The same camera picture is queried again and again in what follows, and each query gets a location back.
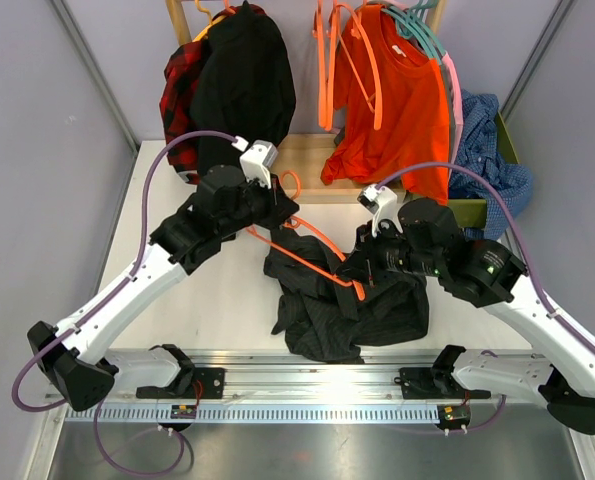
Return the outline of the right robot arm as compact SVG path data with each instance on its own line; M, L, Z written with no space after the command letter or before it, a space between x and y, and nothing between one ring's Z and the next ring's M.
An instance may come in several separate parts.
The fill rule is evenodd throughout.
M595 435L595 337L535 291L525 263L496 241L467 239L453 211L432 199L399 205L387 188L369 187L358 201L372 218L357 228L338 276L369 285L389 274L434 277L454 298L502 320L538 354L505 360L448 345L421 378L409 380L421 397L497 393L543 407L564 426Z

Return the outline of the blue checked shirt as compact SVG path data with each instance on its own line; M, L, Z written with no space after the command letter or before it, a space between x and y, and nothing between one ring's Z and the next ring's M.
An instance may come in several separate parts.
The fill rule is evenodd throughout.
M472 94L465 89L461 91L461 97L463 129L455 163L486 180L516 217L532 198L533 176L527 167L507 162L499 151L498 98L494 94ZM508 228L509 222L492 194L472 177L452 171L449 196L486 202L485 225L468 227L466 235L469 238L497 240Z

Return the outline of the dark grey striped shirt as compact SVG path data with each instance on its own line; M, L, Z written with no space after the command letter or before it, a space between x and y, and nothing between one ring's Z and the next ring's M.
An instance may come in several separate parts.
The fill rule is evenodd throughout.
M278 281L273 335L284 336L290 353L308 360L361 364L362 347L383 347L424 338L430 306L426 280L388 274L357 298L343 287L288 255L271 248L264 274Z

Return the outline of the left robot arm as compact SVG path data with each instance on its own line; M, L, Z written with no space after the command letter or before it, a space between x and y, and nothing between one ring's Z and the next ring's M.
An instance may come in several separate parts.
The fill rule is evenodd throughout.
M276 175L264 185L236 167L211 169L105 290L58 325L38 322L28 331L40 370L77 412L113 391L155 399L191 395L195 366L179 347L119 354L112 343L152 302L218 254L224 241L250 226L277 229L298 210Z

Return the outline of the orange hanger of blue shirt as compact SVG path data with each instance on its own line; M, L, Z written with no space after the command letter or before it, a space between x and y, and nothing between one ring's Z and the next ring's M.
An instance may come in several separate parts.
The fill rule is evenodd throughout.
M318 79L318 124L327 132L331 131L331 118L328 113L327 72L325 54L325 29L323 26L323 1L317 0L313 16L313 36L316 39L317 79Z

